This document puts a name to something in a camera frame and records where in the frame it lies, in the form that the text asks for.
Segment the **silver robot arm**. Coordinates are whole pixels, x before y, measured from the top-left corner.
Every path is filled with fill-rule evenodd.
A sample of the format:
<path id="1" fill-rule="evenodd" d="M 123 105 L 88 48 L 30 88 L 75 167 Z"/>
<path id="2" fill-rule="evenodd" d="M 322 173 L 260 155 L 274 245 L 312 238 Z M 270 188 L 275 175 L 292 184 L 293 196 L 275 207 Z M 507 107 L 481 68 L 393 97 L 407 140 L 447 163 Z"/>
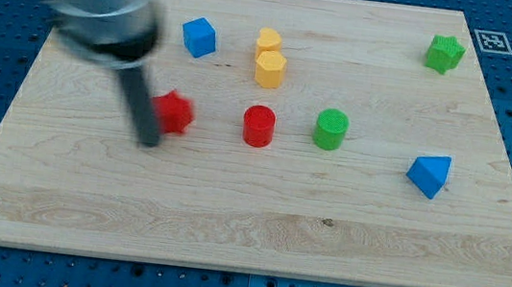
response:
<path id="1" fill-rule="evenodd" d="M 153 0 L 43 0 L 68 51 L 111 69 L 136 67 L 160 37 Z"/>

